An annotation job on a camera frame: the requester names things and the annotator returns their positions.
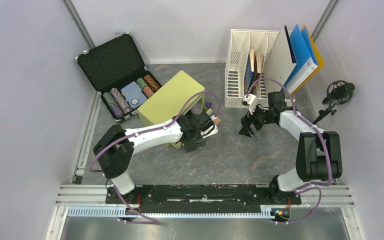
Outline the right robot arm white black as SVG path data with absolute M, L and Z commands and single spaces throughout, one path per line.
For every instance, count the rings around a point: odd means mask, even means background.
M 242 99 L 248 112 L 241 118 L 240 135 L 252 137 L 252 127 L 259 131 L 263 125 L 276 124 L 287 130 L 298 141 L 295 166 L 275 176 L 269 189 L 269 199 L 282 204 L 289 192 L 299 193 L 307 187 L 330 186 L 342 175 L 342 157 L 339 134 L 325 131 L 310 123 L 285 100 L 281 91 L 268 95 L 268 106 L 257 103 L 249 94 Z

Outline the brown small book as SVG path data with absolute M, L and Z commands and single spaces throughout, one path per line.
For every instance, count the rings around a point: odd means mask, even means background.
M 251 79 L 248 89 L 251 90 L 251 94 L 258 97 L 260 94 L 260 84 L 253 84 L 253 82 L 261 77 L 265 55 L 262 52 L 256 52 L 254 49 L 251 49 L 251 51 L 253 53 L 253 60 L 251 61 Z

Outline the white paper box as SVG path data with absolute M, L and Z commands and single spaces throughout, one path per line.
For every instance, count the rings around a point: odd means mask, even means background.
M 280 30 L 268 60 L 263 68 L 263 76 L 285 85 L 297 64 L 290 34 L 286 25 Z

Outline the green drawer cabinet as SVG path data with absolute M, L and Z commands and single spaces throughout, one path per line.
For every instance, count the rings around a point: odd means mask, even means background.
M 179 112 L 185 114 L 204 95 L 205 88 L 184 71 L 179 71 L 137 110 L 143 126 L 169 123 Z

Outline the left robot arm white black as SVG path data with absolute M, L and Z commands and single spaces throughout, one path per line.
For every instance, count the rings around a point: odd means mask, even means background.
M 110 180 L 125 204 L 137 198 L 135 184 L 128 171 L 132 157 L 163 144 L 181 143 L 190 153 L 207 144 L 206 138 L 218 132 L 217 117 L 206 112 L 179 115 L 163 123 L 142 128 L 111 126 L 93 149 L 100 172 Z

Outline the Animal Farm book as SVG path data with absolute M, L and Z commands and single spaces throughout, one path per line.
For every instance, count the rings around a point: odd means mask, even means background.
M 253 83 L 255 73 L 255 49 L 250 48 L 247 56 L 247 63 L 244 73 L 244 92 L 247 93 L 251 84 Z

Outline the purple cube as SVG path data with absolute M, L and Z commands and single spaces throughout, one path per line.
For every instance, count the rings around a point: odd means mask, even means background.
M 213 107 L 213 104 L 211 102 L 206 102 L 205 107 L 211 109 Z

